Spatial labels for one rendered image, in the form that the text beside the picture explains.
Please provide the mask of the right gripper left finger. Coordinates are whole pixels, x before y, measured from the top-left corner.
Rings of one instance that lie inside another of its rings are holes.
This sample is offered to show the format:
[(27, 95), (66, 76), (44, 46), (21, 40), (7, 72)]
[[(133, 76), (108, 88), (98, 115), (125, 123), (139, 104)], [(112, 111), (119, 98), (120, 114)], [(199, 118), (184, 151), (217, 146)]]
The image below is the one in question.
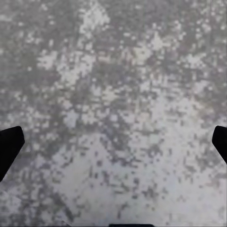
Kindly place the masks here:
[(0, 131), (0, 182), (25, 143), (21, 126)]

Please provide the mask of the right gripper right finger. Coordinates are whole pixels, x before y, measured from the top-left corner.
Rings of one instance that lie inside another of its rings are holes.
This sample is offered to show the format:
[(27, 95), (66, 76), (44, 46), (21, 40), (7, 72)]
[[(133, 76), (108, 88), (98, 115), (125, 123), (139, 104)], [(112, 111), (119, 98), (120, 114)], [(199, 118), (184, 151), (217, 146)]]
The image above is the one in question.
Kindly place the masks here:
[(227, 164), (227, 127), (215, 127), (212, 143)]

